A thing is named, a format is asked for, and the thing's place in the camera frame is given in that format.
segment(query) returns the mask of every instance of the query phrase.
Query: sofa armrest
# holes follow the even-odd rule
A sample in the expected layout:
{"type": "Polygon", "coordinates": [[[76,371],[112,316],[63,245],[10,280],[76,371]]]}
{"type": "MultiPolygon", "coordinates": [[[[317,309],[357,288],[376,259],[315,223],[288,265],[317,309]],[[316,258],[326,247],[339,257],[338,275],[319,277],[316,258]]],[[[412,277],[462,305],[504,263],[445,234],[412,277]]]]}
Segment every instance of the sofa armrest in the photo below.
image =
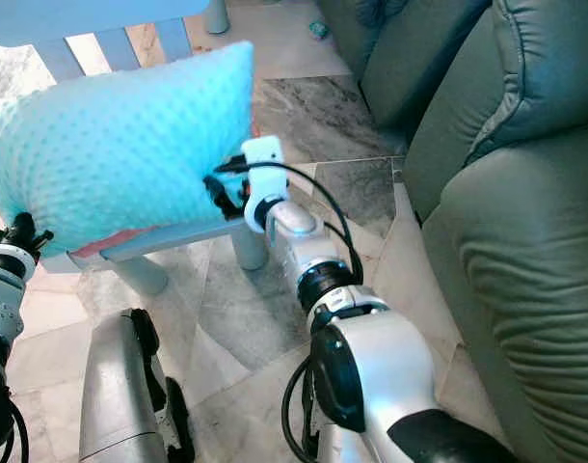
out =
{"type": "Polygon", "coordinates": [[[588,461],[588,127],[496,150],[441,217],[562,461],[588,461]]]}

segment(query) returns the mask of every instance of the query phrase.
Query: silver robot arm segment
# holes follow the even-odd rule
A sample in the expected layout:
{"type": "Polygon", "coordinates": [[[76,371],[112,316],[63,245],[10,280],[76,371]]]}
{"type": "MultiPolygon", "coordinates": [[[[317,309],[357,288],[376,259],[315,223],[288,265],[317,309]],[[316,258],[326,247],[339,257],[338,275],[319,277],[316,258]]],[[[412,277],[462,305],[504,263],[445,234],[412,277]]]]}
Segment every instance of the silver robot arm segment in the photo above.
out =
{"type": "MultiPolygon", "coordinates": [[[[276,137],[248,141],[243,152],[248,162],[282,162],[276,137]]],[[[252,201],[245,207],[246,221],[264,232],[307,314],[311,348],[303,390],[329,419],[315,444],[317,461],[517,461],[491,436],[440,410],[431,353],[418,330],[360,284],[323,221],[287,199],[284,172],[249,167],[252,201]]],[[[316,461],[315,455],[300,456],[286,440],[299,459],[316,461]]]]}

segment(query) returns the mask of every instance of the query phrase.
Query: teal object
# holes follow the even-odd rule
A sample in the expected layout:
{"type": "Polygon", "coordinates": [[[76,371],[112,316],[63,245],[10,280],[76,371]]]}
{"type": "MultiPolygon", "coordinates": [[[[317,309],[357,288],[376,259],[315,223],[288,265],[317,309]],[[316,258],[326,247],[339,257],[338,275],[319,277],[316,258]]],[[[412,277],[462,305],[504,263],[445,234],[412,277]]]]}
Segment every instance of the teal object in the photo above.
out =
{"type": "Polygon", "coordinates": [[[326,38],[329,35],[329,27],[322,21],[313,21],[309,24],[309,31],[313,34],[313,37],[319,41],[326,38]]]}
{"type": "Polygon", "coordinates": [[[125,230],[219,221],[202,179],[250,137],[253,46],[0,101],[0,214],[51,257],[125,230]]]}

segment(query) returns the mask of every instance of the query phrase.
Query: pink fabric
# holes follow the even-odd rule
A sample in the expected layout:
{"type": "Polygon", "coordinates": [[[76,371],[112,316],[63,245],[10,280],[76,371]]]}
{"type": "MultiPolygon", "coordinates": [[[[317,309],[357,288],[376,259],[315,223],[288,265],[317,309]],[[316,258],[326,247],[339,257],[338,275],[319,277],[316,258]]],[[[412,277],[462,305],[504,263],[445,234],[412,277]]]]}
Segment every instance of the pink fabric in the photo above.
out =
{"type": "Polygon", "coordinates": [[[118,233],[113,234],[112,236],[109,236],[105,239],[101,239],[101,240],[96,241],[94,243],[88,244],[88,245],[84,246],[83,248],[80,248],[77,251],[74,251],[73,253],[71,253],[71,255],[76,256],[78,258],[87,258],[89,256],[92,256],[93,254],[98,253],[99,251],[101,251],[103,249],[117,246],[121,243],[124,243],[125,241],[129,241],[131,238],[134,238],[135,236],[137,236],[139,234],[150,232],[151,230],[154,230],[157,228],[158,227],[148,227],[146,229],[119,231],[118,233]]]}

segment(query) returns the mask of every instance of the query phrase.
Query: marble floor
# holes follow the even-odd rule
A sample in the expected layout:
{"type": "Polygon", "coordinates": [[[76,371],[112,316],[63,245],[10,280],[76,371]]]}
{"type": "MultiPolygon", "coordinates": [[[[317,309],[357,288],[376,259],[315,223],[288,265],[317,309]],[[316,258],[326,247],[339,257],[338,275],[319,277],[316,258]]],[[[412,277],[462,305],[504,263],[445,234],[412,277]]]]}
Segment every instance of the marble floor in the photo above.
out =
{"type": "MultiPolygon", "coordinates": [[[[203,32],[200,17],[187,18],[197,51],[240,39],[254,42],[254,116],[260,131],[279,135],[286,161],[320,180],[340,201],[365,282],[429,342],[439,401],[501,439],[401,181],[405,143],[373,128],[334,44],[308,34],[308,24],[320,17],[311,1],[233,0],[228,10],[231,29],[218,37],[203,32]]],[[[144,65],[163,61],[151,26],[129,33],[144,65]]],[[[108,70],[92,36],[70,43],[87,73],[108,70]]],[[[0,48],[0,98],[52,84],[32,48],[0,48]]],[[[290,193],[334,221],[310,185],[292,177],[290,193]]],[[[10,358],[8,383],[28,423],[31,460],[77,461],[92,327],[109,313],[142,307],[161,338],[164,370],[183,387],[199,462],[297,461],[281,436],[280,406],[287,379],[307,354],[308,334],[294,297],[275,278],[279,266],[270,261],[260,270],[241,270],[227,237],[149,257],[170,279],[154,298],[136,294],[110,271],[51,275],[40,268],[30,282],[22,307],[26,329],[10,358]]],[[[300,420],[295,407],[295,429],[300,420]]],[[[13,458],[19,461],[16,454],[13,458]]]]}

